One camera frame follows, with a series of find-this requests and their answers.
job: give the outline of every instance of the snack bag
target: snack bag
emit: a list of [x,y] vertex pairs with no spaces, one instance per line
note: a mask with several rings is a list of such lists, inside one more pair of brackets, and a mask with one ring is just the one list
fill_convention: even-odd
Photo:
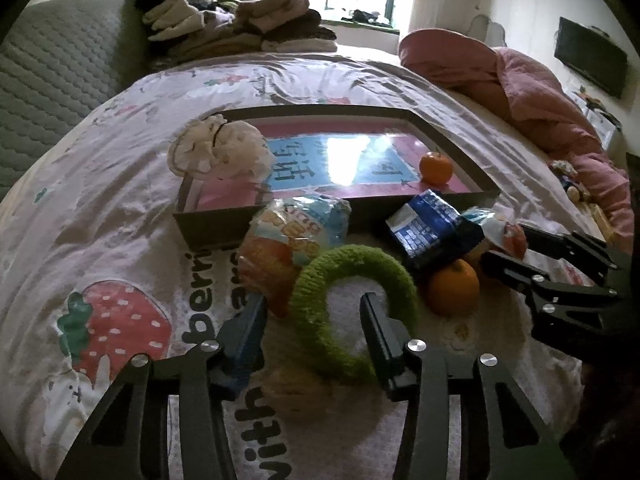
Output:
[[527,237],[522,227],[509,222],[505,215],[484,207],[472,207],[462,216],[479,225],[484,233],[482,243],[464,257],[476,271],[479,270],[480,256],[487,251],[502,251],[513,258],[524,259]]
[[386,220],[404,265],[421,275],[436,272],[476,247],[484,235],[437,193],[414,196]]
[[344,243],[350,213],[346,200],[326,195],[273,200],[254,217],[238,249],[242,284],[264,294],[269,309],[285,317],[300,270]]

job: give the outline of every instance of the strawberry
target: strawberry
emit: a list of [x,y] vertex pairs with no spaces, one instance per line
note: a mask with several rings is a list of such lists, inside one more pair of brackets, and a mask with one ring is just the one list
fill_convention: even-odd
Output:
[[169,320],[138,288],[126,282],[97,282],[79,296],[77,292],[69,296],[69,314],[58,320],[60,346],[72,356],[74,370],[85,374],[92,384],[105,355],[112,381],[135,354],[145,353],[154,360],[166,355]]

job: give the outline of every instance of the metal screw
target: metal screw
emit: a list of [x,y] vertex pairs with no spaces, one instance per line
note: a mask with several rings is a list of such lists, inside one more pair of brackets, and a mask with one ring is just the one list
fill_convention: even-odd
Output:
[[484,366],[495,366],[498,364],[498,358],[493,354],[482,354],[480,356],[480,362]]
[[220,343],[214,339],[209,339],[200,343],[200,349],[203,352],[215,352],[218,348],[220,348]]
[[426,350],[427,343],[425,343],[422,339],[411,339],[406,344],[407,348],[412,352],[422,352]]
[[135,354],[131,358],[131,364],[134,365],[136,368],[143,367],[148,362],[149,362],[149,356],[146,354]]

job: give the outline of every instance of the orange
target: orange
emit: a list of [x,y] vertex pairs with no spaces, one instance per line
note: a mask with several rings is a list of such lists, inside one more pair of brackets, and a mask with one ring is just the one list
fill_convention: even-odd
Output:
[[444,186],[453,176],[452,161],[438,152],[429,152],[420,159],[422,181],[432,186]]
[[478,276],[464,260],[436,272],[421,289],[427,306],[439,316],[467,316],[478,307]]

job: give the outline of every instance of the mattress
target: mattress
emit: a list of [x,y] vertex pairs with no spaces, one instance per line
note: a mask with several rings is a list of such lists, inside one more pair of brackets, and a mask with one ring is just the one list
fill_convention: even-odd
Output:
[[[494,179],[503,214],[550,232],[597,232],[529,141],[479,105],[399,66],[329,54],[253,54],[146,76],[80,121],[0,205],[0,431],[38,475],[55,476],[131,354],[151,343],[162,356],[183,354],[192,331],[217,330],[235,313],[232,251],[189,251],[172,218],[180,179],[169,171],[166,152],[175,136],[187,122],[226,109],[332,102],[413,110]],[[561,277],[558,264],[539,254],[529,253],[527,261]],[[205,312],[190,305],[194,287],[210,297]],[[383,294],[364,279],[335,284],[328,296],[334,319],[353,319],[349,309],[368,290]],[[108,330],[86,333],[89,342],[100,338],[91,350],[71,351],[61,344],[65,320],[78,312],[78,301],[94,300],[92,316],[107,318]],[[144,312],[135,322],[110,317],[121,301],[138,302]],[[484,288],[472,316],[444,319],[426,309],[421,315],[419,335],[427,342],[497,355],[552,431],[559,436],[568,429],[581,393],[580,363],[530,338],[520,295]],[[75,326],[84,330],[87,323]],[[267,371],[303,350],[292,327],[274,319],[263,348]],[[224,403],[240,480],[277,471],[292,480],[391,478],[405,406],[375,386],[336,384],[332,411],[311,423],[278,413],[263,421],[277,428],[269,443],[284,446],[280,455],[257,460],[260,445],[243,433],[252,422],[235,413],[262,395],[263,378],[254,374],[248,393]],[[181,478],[175,406],[171,413],[170,469]],[[453,402],[452,464],[459,413]],[[452,466],[450,478],[455,473]]]
[[27,7],[0,45],[0,199],[82,118],[145,73],[133,0]]

